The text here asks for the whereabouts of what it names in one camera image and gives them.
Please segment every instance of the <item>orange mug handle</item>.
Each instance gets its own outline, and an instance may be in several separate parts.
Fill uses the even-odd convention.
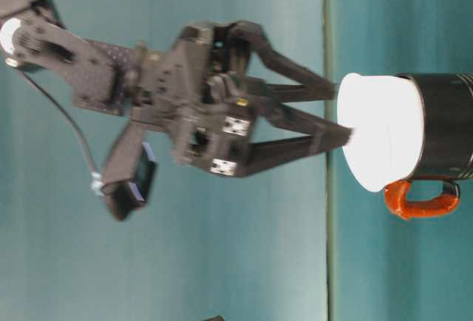
[[[460,187],[454,181],[445,180],[442,193],[425,201],[407,200],[411,185],[409,180],[398,180],[384,190],[388,209],[402,219],[444,216],[453,212],[460,204]]]

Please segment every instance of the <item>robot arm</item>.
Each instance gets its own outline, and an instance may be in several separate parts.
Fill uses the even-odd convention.
[[[51,0],[1,0],[0,53],[18,70],[56,72],[71,85],[75,107],[123,115],[130,104],[130,123],[95,181],[118,220],[144,206],[150,192],[156,163],[146,131],[170,137],[177,163],[238,178],[342,146],[351,133],[285,104],[331,99],[335,90],[275,51],[249,21],[190,24],[161,53],[79,38],[64,29]],[[298,84],[248,76],[252,53]],[[251,143],[259,118],[304,136]]]

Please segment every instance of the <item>teal backdrop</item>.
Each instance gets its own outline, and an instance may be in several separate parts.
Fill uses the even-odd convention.
[[[56,0],[84,38],[166,50],[190,21],[262,23],[276,49],[323,70],[322,0]],[[284,79],[258,61],[251,74]],[[69,106],[52,73],[34,78]],[[116,223],[89,190],[71,129],[0,66],[0,320],[327,319],[325,161],[247,180],[175,166],[164,136],[150,206]],[[302,106],[321,115],[322,104]],[[95,157],[124,118],[71,109]],[[259,140],[288,137],[265,123]]]
[[[327,0],[330,75],[473,72],[471,1]],[[473,182],[454,214],[404,222],[340,149],[330,162],[332,320],[473,320]],[[439,191],[416,183],[412,198]]]

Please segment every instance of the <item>black mug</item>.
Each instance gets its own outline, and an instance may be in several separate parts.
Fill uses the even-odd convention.
[[[346,83],[342,82],[338,100],[338,122],[342,122],[345,126],[348,124],[346,122],[347,114],[344,115],[345,119],[343,115],[340,115],[344,111],[344,108],[340,107],[341,105],[348,105],[347,103],[357,100],[360,105],[363,105],[368,101],[375,101],[379,98],[374,95],[371,98],[364,96],[364,98],[357,99],[354,98],[356,94],[353,91],[348,93],[346,89],[343,93],[344,86],[350,85],[348,82],[359,82],[361,78],[359,76],[360,78],[357,80],[353,75],[351,76],[352,80],[344,80]],[[381,82],[384,77],[389,76],[377,77],[380,78],[378,82],[379,89],[383,86]],[[415,124],[417,125],[415,131],[410,130],[405,133],[404,142],[408,147],[411,143],[410,135],[415,136],[416,139],[412,140],[412,144],[417,145],[418,155],[416,162],[411,160],[409,174],[386,182],[385,201],[393,214],[406,220],[413,217],[437,217],[448,214],[454,211],[460,203],[460,187],[457,180],[473,178],[473,75],[407,73],[396,77],[404,81],[403,85],[411,87],[411,94],[409,95],[416,96],[417,99],[412,100],[406,96],[393,98],[395,103],[389,104],[392,109],[390,112],[393,114],[389,118],[390,123],[395,122],[395,124],[387,125],[388,136],[392,134],[392,127],[402,128],[404,124],[412,128],[413,125],[409,122],[409,118],[404,117],[397,121],[395,116],[396,113],[403,112],[406,102],[415,103],[417,101],[418,104],[415,105],[418,106],[418,112],[420,113],[418,119],[420,124]],[[377,93],[380,96],[383,95],[382,90]],[[352,97],[349,100],[347,100],[348,94]],[[340,96],[344,96],[345,101],[341,101]],[[373,110],[372,115],[377,115],[377,113]],[[350,168],[357,176],[357,167],[350,164],[350,160],[353,161],[353,153],[350,156],[350,142],[347,147],[348,154],[345,152],[345,156]],[[397,155],[393,155],[393,159],[399,159],[401,156],[402,152],[398,152]],[[414,180],[440,180],[443,182],[443,191],[431,200],[408,201],[406,196]]]

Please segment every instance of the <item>mug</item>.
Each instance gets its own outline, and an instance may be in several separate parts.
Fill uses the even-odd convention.
[[[358,182],[384,188],[389,210],[408,220],[453,212],[457,180],[473,178],[473,75],[347,75],[338,123],[353,128],[343,148]],[[441,180],[441,194],[408,201],[414,180]]]

